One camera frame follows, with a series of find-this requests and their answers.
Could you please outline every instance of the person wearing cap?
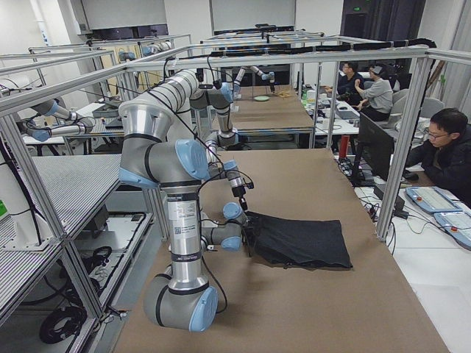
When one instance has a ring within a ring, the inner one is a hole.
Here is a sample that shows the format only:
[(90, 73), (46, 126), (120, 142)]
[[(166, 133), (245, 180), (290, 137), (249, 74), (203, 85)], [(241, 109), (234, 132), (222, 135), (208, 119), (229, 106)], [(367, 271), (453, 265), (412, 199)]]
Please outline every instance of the person wearing cap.
[(382, 79), (384, 69), (382, 66), (369, 68), (369, 77), (374, 81), (373, 85), (364, 90), (355, 82), (355, 89), (363, 100), (357, 106), (358, 110), (373, 121), (385, 121), (389, 118), (392, 108), (392, 89), (389, 81)]
[(406, 167), (417, 163), (436, 186), (471, 207), (471, 126), (465, 114), (445, 108), (431, 117), (428, 140), (409, 152)]
[[(358, 80), (360, 88), (364, 88), (364, 79), (362, 75), (357, 72), (358, 63), (345, 62), (341, 70), (345, 75), (339, 78), (339, 82), (337, 83), (337, 93), (339, 95), (347, 94), (347, 102), (350, 105), (357, 105), (360, 102), (361, 97), (355, 89), (355, 81)], [(330, 86), (324, 86), (324, 89), (327, 93), (332, 92), (332, 87)]]

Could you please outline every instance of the computer monitor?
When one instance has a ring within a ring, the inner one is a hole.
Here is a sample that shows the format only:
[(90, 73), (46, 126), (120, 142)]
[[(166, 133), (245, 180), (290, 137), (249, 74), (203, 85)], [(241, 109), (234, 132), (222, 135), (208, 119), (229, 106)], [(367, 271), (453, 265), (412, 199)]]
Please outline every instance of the computer monitor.
[(358, 176), (360, 160), (363, 158), (371, 167), (373, 174), (387, 180), (393, 152), (394, 138), (384, 131), (381, 126), (361, 113), (353, 176)]

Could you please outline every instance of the gray shirt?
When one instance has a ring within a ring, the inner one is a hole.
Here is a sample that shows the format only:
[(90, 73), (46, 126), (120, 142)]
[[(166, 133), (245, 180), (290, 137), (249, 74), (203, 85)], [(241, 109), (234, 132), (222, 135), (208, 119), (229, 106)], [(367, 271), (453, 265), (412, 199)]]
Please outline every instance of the gray shirt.
[(379, 79), (360, 93), (361, 98), (368, 99), (369, 105), (380, 113), (389, 113), (392, 108), (392, 89), (389, 81)]

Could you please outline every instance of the eyeglasses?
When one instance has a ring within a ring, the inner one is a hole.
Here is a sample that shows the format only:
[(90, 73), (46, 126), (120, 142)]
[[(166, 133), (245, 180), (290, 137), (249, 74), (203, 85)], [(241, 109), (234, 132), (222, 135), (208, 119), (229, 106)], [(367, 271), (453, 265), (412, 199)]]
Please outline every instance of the eyeglasses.
[(446, 135), (449, 135), (449, 134), (432, 135), (431, 133), (428, 133), (428, 138), (430, 138), (431, 140), (436, 140), (437, 138), (442, 138), (443, 136), (446, 136)]

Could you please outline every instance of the black pants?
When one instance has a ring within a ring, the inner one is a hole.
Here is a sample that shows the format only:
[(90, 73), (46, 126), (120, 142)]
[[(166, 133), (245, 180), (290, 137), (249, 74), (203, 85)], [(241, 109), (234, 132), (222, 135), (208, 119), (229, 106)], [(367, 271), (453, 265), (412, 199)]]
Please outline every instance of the black pants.
[(361, 112), (373, 121), (385, 121), (389, 119), (388, 113), (381, 113), (371, 107), (365, 107)]

